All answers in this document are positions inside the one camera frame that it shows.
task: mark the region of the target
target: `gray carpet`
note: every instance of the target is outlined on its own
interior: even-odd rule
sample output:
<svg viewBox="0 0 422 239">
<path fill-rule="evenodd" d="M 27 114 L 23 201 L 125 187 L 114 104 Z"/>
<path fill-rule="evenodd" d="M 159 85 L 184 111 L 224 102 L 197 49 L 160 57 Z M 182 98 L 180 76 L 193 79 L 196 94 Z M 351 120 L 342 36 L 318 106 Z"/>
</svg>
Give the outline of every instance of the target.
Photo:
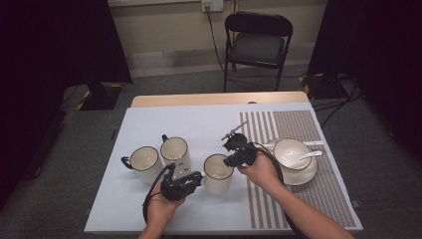
<svg viewBox="0 0 422 239">
<path fill-rule="evenodd" d="M 286 66 L 285 75 L 297 76 L 305 70 L 306 66 Z M 275 73 L 242 69 L 239 74 Z M 0 238 L 136 238 L 84 233 L 89 208 L 112 151 L 113 132 L 118 132 L 135 96 L 220 93 L 222 76 L 221 71 L 212 71 L 134 79 L 133 85 L 123 87 L 115 109 L 102 112 L 75 110 L 87 90 L 79 86 L 62 105 L 67 113 L 63 128 L 40 176 L 22 180 L 1 211 Z M 272 79 L 263 80 L 270 83 Z M 344 85 L 350 91 L 353 81 Z M 65 97 L 73 89 L 68 89 Z M 283 78 L 280 85 L 281 91 L 300 89 L 297 78 Z M 230 85 L 228 91 L 244 92 L 235 85 Z M 334 108 L 318 109 L 332 102 L 335 100 L 312 101 L 320 122 Z M 356 212 L 364 231 L 356 238 L 422 238 L 422 160 L 389 136 L 382 116 L 359 98 L 337 111 L 323 133 L 351 199 L 360 202 Z"/>
</svg>

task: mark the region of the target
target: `spoon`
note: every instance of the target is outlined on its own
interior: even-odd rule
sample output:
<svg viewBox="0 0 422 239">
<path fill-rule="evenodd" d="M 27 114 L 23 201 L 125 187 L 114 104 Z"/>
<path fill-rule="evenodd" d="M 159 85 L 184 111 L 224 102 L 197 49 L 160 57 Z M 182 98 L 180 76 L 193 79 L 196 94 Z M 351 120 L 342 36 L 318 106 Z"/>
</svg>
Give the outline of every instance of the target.
<svg viewBox="0 0 422 239">
<path fill-rule="evenodd" d="M 322 151 L 316 150 L 304 154 L 299 155 L 285 155 L 281 158 L 281 164 L 285 165 L 287 167 L 292 167 L 293 165 L 296 165 L 297 163 L 301 162 L 305 158 L 311 157 L 311 156 L 320 156 L 322 155 Z"/>
</svg>

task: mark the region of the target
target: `chair seat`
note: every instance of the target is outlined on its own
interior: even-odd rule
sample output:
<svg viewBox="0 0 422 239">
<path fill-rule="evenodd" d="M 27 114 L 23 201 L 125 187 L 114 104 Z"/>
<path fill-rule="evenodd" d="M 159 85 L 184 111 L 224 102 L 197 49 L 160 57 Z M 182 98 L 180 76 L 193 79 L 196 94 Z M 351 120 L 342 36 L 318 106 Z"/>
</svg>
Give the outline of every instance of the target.
<svg viewBox="0 0 422 239">
<path fill-rule="evenodd" d="M 231 61 L 262 62 L 277 67 L 283 57 L 285 40 L 281 37 L 240 33 L 233 44 Z"/>
</svg>

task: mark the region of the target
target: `chair backrest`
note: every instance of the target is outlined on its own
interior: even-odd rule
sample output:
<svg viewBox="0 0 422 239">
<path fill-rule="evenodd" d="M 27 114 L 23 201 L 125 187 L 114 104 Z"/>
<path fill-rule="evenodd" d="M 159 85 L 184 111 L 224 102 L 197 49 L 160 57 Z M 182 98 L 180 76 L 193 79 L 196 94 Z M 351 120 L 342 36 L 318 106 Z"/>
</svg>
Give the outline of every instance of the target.
<svg viewBox="0 0 422 239">
<path fill-rule="evenodd" d="M 226 32 L 243 32 L 280 37 L 291 37 L 293 25 L 280 15 L 260 14 L 252 12 L 232 13 L 225 21 Z"/>
</svg>

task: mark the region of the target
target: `white plate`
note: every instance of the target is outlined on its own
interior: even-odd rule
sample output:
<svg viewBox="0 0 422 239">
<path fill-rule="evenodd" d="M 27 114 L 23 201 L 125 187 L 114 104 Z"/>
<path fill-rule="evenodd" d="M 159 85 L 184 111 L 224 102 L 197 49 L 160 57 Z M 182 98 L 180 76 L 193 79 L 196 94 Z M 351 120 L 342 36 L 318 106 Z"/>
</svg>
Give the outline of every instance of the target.
<svg viewBox="0 0 422 239">
<path fill-rule="evenodd" d="M 275 138 L 268 142 L 268 144 L 277 143 L 282 138 Z M 280 164 L 282 169 L 283 179 L 285 185 L 297 186 L 311 181 L 317 174 L 317 159 L 312 157 L 311 163 L 304 169 L 290 169 Z"/>
</svg>

